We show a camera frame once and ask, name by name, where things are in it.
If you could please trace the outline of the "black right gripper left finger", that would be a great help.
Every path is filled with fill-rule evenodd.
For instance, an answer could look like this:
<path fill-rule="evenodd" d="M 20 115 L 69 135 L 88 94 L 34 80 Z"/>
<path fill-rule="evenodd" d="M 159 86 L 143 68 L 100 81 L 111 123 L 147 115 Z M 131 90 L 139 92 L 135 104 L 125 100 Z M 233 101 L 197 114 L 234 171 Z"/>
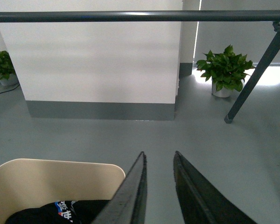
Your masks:
<path fill-rule="evenodd" d="M 142 151 L 93 224 L 143 224 L 147 205 L 147 157 Z"/>

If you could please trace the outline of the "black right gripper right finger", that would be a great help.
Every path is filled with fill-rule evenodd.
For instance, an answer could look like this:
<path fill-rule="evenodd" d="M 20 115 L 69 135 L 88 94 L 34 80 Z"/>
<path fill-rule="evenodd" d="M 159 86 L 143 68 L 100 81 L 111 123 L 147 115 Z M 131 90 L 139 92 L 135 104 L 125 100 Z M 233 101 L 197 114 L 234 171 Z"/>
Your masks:
<path fill-rule="evenodd" d="M 175 189 L 186 224 L 256 223 L 230 202 L 179 151 L 174 155 Z"/>

